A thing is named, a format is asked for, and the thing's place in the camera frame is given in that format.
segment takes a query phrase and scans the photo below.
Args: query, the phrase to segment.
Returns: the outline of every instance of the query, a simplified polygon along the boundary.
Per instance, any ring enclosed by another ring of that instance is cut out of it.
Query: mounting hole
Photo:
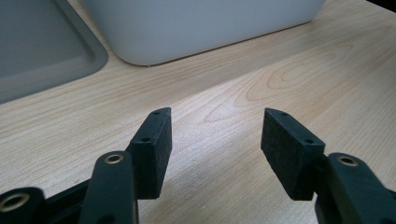
[[[105,158],[105,162],[108,164],[118,163],[123,160],[123,156],[120,154],[110,155]]]
[[[27,193],[16,193],[11,196],[6,197],[2,202],[0,202],[0,212],[10,212],[29,201],[30,195]]]
[[[305,142],[307,144],[314,144],[314,140],[312,140],[312,139],[305,139]]]
[[[105,215],[99,218],[97,224],[112,224],[116,223],[116,218],[112,215]]]
[[[144,138],[142,138],[142,139],[140,139],[142,142],[149,142],[149,137],[144,137]]]
[[[358,166],[359,163],[350,157],[339,156],[337,160],[347,166]]]

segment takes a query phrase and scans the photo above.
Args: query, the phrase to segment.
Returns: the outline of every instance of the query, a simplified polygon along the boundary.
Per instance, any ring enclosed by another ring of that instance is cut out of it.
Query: wood grain
[[[98,73],[0,105],[0,191],[47,196],[91,176],[123,150],[146,115],[173,108],[174,149],[163,192],[140,201],[141,223],[317,223],[314,202],[293,202],[260,151],[265,107],[291,113],[326,154],[366,161],[396,190],[396,14],[328,0],[309,23],[176,62],[121,61]]]

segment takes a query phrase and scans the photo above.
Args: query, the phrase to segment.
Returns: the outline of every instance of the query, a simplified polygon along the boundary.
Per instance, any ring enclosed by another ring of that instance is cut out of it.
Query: white plastic bin
[[[153,65],[311,21],[325,0],[80,0],[125,62]]]

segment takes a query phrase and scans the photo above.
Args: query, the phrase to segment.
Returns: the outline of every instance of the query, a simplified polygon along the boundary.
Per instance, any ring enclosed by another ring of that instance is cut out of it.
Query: gray tray
[[[93,74],[107,57],[66,0],[0,0],[0,104]]]

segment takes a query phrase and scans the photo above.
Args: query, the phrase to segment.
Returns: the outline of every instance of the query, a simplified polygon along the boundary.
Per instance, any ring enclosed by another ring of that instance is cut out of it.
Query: black plastic bracket
[[[317,197],[320,224],[396,223],[395,193],[360,159],[323,155],[324,143],[291,115],[265,109],[262,151],[293,200]]]
[[[91,180],[47,200],[38,188],[0,195],[0,223],[138,223],[137,199],[160,197],[171,151],[166,107],[148,115],[125,151],[100,157]]]

